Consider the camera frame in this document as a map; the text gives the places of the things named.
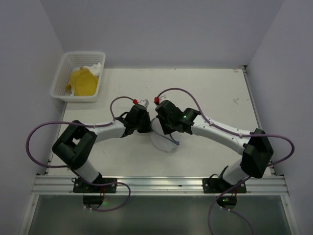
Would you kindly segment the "yellow bra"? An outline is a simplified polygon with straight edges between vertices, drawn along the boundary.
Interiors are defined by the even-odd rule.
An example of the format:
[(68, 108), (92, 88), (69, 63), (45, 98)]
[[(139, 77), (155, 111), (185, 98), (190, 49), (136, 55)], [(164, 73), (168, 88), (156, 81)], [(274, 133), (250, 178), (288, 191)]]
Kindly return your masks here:
[(74, 71), (66, 85), (66, 92), (74, 96), (93, 96), (96, 93), (98, 78), (88, 69), (81, 67)]

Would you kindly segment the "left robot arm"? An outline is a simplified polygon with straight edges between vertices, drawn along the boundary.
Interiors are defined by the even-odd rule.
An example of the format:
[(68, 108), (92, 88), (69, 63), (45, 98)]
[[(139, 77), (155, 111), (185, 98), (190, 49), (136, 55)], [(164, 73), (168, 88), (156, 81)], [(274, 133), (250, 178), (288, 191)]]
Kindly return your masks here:
[(98, 187), (102, 175), (88, 160), (94, 144), (109, 139), (124, 138), (135, 131), (151, 132), (148, 105), (147, 100), (140, 101), (133, 105), (129, 112), (115, 118), (109, 125), (101, 123), (97, 127), (85, 127), (81, 122), (73, 121), (56, 140), (52, 152), (83, 182)]

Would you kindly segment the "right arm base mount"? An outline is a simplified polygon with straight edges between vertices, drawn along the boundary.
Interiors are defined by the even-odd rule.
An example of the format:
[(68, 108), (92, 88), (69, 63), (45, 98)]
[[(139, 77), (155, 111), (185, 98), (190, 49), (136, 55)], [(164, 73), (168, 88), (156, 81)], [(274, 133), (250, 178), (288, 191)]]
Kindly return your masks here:
[[(204, 193), (221, 194), (232, 187), (231, 184), (227, 183), (222, 178), (227, 168), (228, 166), (226, 166), (219, 175), (214, 173), (209, 178), (202, 179), (202, 188)], [(237, 194), (246, 192), (246, 185), (245, 183), (242, 183), (233, 191), (229, 192), (231, 194), (230, 196), (222, 196), (218, 199), (217, 204), (224, 209), (234, 209), (237, 205)]]

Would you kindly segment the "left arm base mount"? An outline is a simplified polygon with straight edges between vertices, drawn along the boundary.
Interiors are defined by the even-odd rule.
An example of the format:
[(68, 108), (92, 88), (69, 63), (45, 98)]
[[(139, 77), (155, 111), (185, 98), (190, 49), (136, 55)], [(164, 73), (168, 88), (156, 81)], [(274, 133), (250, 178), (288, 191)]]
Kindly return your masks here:
[(72, 182), (74, 183), (73, 192), (74, 193), (95, 193), (96, 196), (84, 195), (83, 196), (83, 205), (86, 207), (96, 207), (99, 208), (104, 202), (105, 193), (115, 193), (117, 187), (117, 179), (116, 178), (103, 178), (102, 176), (98, 176), (92, 183), (94, 184), (108, 184), (111, 185), (99, 187), (93, 186), (83, 182), (80, 178), (72, 178)]

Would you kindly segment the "white mesh laundry bag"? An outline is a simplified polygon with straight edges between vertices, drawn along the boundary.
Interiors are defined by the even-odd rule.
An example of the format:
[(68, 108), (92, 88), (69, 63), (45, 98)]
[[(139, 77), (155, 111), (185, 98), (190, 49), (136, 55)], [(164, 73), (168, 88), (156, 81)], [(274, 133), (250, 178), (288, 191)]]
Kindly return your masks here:
[(152, 144), (160, 151), (173, 152), (180, 146), (179, 133), (164, 134), (158, 118), (151, 120), (150, 139)]

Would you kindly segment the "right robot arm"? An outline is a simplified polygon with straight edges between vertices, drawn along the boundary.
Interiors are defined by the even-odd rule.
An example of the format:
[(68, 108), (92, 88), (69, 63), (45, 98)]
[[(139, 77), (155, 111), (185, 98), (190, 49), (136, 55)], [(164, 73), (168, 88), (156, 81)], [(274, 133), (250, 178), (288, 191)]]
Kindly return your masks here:
[(205, 137), (241, 156), (240, 160), (226, 166), (218, 178), (208, 181), (211, 189), (225, 191), (246, 177), (263, 177), (273, 156), (273, 148), (263, 130), (237, 130), (208, 119), (198, 110), (181, 111), (169, 100), (159, 102), (155, 111), (164, 134), (180, 132)]

